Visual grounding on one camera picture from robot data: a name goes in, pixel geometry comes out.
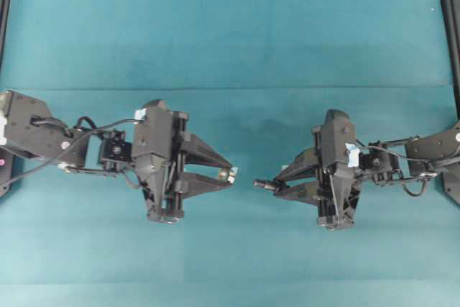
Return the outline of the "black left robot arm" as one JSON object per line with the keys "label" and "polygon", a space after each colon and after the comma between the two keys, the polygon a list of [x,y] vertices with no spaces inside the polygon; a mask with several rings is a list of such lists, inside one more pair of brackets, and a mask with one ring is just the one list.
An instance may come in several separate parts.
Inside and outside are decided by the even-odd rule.
{"label": "black left robot arm", "polygon": [[39,160],[67,173],[116,177],[141,189],[147,218],[173,224],[183,218],[185,199],[233,185],[237,169],[187,130],[189,116],[158,99],[136,110],[127,123],[134,139],[116,123],[98,127],[87,116],[69,127],[47,104],[14,91],[1,93],[1,194],[27,173],[13,176],[16,158]]}

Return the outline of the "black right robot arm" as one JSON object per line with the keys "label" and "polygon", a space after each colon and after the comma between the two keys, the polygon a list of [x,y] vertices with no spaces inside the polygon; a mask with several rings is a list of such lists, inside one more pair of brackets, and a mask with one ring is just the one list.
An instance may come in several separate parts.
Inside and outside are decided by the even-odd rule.
{"label": "black right robot arm", "polygon": [[459,126],[427,137],[372,142],[363,145],[349,115],[330,109],[324,123],[312,129],[314,146],[301,152],[272,180],[254,182],[288,201],[309,203],[318,209],[317,224],[329,230],[354,225],[362,183],[399,184],[406,190],[446,174],[459,186]]}

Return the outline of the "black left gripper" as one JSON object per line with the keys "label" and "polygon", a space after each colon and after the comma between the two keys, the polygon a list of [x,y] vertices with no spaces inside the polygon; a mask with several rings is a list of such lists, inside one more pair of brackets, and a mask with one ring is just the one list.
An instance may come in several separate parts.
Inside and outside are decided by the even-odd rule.
{"label": "black left gripper", "polygon": [[[141,185],[147,218],[162,224],[174,224],[183,217],[174,209],[174,198],[167,196],[177,165],[173,161],[174,113],[162,99],[145,104],[136,110],[132,162],[134,173]],[[233,165],[200,137],[181,132],[180,151],[187,165],[202,165],[230,169]],[[197,173],[180,173],[175,181],[175,202],[182,203],[203,193],[219,191],[232,183]]]}

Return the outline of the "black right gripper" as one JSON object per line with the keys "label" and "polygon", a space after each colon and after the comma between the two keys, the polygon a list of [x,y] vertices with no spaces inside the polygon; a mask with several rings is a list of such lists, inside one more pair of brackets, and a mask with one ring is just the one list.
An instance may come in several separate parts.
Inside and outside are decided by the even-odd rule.
{"label": "black right gripper", "polygon": [[316,148],[303,150],[274,180],[287,182],[318,177],[319,182],[294,186],[283,183],[273,196],[317,206],[317,224],[328,230],[348,229],[354,225],[362,188],[356,177],[359,149],[355,126],[347,113],[329,109],[324,123],[314,129],[313,134]]}

